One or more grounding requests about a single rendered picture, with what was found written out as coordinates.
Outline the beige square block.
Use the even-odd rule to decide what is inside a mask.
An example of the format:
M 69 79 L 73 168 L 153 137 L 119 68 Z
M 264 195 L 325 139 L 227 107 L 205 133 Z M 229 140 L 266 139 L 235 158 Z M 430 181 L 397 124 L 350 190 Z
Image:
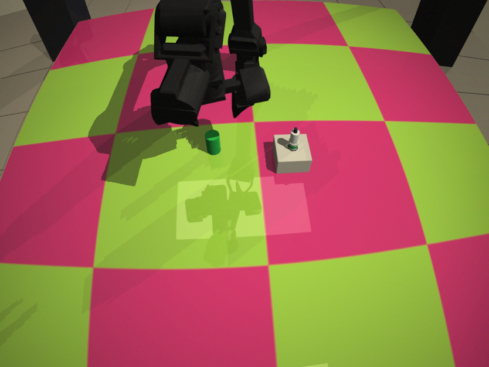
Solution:
M 290 134 L 273 137 L 273 152 L 276 173 L 309 172 L 312 157 L 306 134 L 299 134 L 299 144 L 296 150 L 289 149 Z

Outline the dark green marker cap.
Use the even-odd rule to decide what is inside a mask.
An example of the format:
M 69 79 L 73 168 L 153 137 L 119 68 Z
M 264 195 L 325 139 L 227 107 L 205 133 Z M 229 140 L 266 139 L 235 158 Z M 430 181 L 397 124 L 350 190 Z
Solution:
M 220 135 L 216 130 L 209 130 L 205 133 L 206 147 L 210 155 L 220 152 Z

